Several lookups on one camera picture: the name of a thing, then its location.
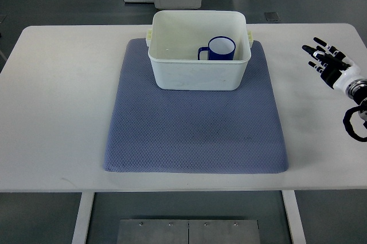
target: robot finger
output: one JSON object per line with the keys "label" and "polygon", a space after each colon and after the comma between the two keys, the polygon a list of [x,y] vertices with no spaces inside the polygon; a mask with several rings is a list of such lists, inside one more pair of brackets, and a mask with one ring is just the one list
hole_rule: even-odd
{"label": "robot finger", "polygon": [[314,41],[317,42],[318,44],[322,45],[324,48],[326,48],[327,51],[329,51],[331,53],[331,55],[333,55],[335,58],[337,58],[341,61],[344,61],[344,58],[346,58],[345,54],[342,53],[341,51],[339,51],[335,46],[328,45],[326,42],[322,41],[320,38],[314,37]]}
{"label": "robot finger", "polygon": [[310,66],[312,66],[314,69],[316,69],[316,71],[318,72],[318,73],[322,73],[323,72],[323,70],[325,69],[324,67],[322,67],[322,66],[318,66],[317,64],[315,64],[314,62],[309,62],[309,65]]}

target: robotic hand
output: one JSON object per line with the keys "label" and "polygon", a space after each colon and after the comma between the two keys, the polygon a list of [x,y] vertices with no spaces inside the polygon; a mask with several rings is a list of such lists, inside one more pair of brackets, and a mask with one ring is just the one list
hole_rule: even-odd
{"label": "robotic hand", "polygon": [[302,49],[312,56],[319,64],[309,62],[309,65],[321,74],[321,79],[332,89],[340,90],[357,103],[357,107],[351,108],[345,113],[343,123],[347,133],[354,139],[367,142],[367,137],[358,136],[350,123],[355,112],[365,122],[367,129],[367,79],[360,75],[361,69],[346,55],[315,37],[314,41],[321,46],[312,48],[308,45]]}

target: gray floor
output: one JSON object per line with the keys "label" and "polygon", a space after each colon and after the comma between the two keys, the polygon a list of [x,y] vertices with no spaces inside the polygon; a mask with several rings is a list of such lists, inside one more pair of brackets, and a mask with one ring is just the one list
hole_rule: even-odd
{"label": "gray floor", "polygon": [[[278,23],[350,23],[364,43],[367,42],[366,0],[202,0],[201,9],[236,10],[245,14],[248,23],[268,23],[264,13],[273,11],[280,16]],[[0,18],[6,16],[0,23],[0,50],[8,57],[22,30],[30,25],[150,24],[155,13],[154,5],[125,5],[123,0],[0,0]],[[0,70],[3,66],[0,58]],[[37,196],[29,198],[27,194],[17,195],[28,199],[29,207],[34,207],[33,199],[38,199]],[[367,191],[298,191],[296,196],[307,243],[366,243]],[[53,200],[60,208],[65,207],[61,194],[55,195]],[[1,209],[23,211],[24,205],[25,202],[17,199],[0,197]],[[70,220],[75,218],[71,213],[68,216]],[[0,231],[7,230],[4,224],[12,218],[11,213],[2,210],[0,218]],[[13,240],[25,233],[19,228],[12,232]],[[38,236],[31,235],[42,239],[40,231]],[[43,239],[38,243],[51,242]]]}

